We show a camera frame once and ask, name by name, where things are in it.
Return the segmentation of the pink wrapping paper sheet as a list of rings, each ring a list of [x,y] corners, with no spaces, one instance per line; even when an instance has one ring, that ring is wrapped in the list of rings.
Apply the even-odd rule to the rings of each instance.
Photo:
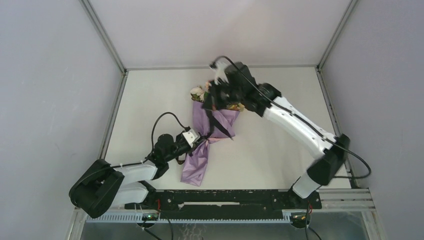
[[[185,184],[199,187],[204,179],[209,163],[210,146],[220,140],[227,139],[228,136],[217,128],[210,132],[207,112],[202,108],[203,103],[194,101],[192,105],[192,123],[194,129],[202,137],[206,137],[194,149],[191,155],[185,157],[180,181]],[[240,112],[237,110],[221,109],[212,112],[214,118],[229,132],[231,137],[236,135],[233,125]]]

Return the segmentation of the white fake flower stem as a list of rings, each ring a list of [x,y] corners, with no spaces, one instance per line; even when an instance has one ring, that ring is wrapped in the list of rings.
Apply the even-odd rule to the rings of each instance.
[[[190,90],[191,99],[195,102],[203,103],[207,95],[208,95],[208,91],[203,89],[200,86],[194,87]]]

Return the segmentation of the yellow fake flower stem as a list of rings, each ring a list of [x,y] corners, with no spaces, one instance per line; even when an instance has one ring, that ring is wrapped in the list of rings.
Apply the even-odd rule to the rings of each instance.
[[[229,104],[226,109],[231,111],[242,112],[245,109],[245,106],[241,103]]]

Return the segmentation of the pink fake flower stem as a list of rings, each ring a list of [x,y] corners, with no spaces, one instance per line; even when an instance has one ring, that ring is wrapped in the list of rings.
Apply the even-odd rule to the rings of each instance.
[[[214,82],[215,82],[214,80],[208,80],[205,83],[204,88],[203,88],[203,90],[204,90],[205,93],[209,93],[210,92],[210,87],[213,85]]]

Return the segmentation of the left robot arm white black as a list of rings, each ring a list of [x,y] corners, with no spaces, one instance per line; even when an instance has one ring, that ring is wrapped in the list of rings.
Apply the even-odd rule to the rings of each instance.
[[[176,137],[162,134],[141,162],[112,166],[98,159],[71,187],[70,201],[91,218],[102,216],[111,207],[130,203],[149,209],[155,205],[157,196],[143,182],[162,177],[169,170],[169,162],[191,152],[199,139],[193,130]]]

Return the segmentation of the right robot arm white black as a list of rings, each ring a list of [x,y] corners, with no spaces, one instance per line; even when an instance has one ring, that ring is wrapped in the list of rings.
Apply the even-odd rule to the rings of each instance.
[[[229,132],[215,119],[212,112],[230,104],[241,103],[248,111],[278,125],[303,144],[314,161],[289,189],[289,203],[302,208],[320,187],[337,178],[348,158],[350,139],[328,132],[298,111],[282,93],[269,83],[257,83],[247,65],[242,62],[226,64],[215,60],[209,67],[214,71],[203,109],[210,130]]]

